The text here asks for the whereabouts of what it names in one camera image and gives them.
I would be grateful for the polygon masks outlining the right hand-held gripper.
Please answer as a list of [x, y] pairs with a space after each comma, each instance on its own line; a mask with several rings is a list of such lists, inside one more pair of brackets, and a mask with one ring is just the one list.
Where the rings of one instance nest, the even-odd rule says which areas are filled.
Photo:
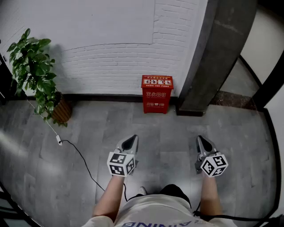
[[207, 137], [198, 135], [196, 138], [197, 161], [195, 169], [197, 174], [204, 173], [208, 177], [216, 177], [223, 174], [228, 167], [228, 162], [215, 144]]

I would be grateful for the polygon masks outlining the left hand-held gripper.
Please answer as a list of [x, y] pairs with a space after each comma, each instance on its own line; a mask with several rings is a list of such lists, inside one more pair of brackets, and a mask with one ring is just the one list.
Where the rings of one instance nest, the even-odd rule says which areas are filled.
[[138, 135], [127, 136], [109, 153], [107, 166], [111, 175], [127, 177], [137, 167]]

